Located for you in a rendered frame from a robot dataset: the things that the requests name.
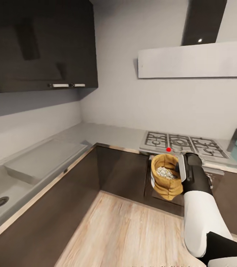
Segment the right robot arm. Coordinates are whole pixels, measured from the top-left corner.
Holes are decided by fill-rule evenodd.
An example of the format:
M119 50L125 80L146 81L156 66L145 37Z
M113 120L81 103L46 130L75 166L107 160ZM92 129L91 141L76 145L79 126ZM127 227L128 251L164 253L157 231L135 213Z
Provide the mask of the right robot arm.
M205 161L182 154L176 163L184 192L184 238L187 251L206 267L237 267L237 242L230 234L205 175Z

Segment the popcorn bag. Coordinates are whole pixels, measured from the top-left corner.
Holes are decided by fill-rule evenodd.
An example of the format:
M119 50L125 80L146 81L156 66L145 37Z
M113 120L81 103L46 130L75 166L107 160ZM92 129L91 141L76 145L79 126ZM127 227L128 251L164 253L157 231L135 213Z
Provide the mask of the popcorn bag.
M180 172L175 171L177 162L178 157L168 153L156 155L151 161L151 185L166 201L172 201L183 191ZM160 168L169 171L173 178L159 175L157 170Z

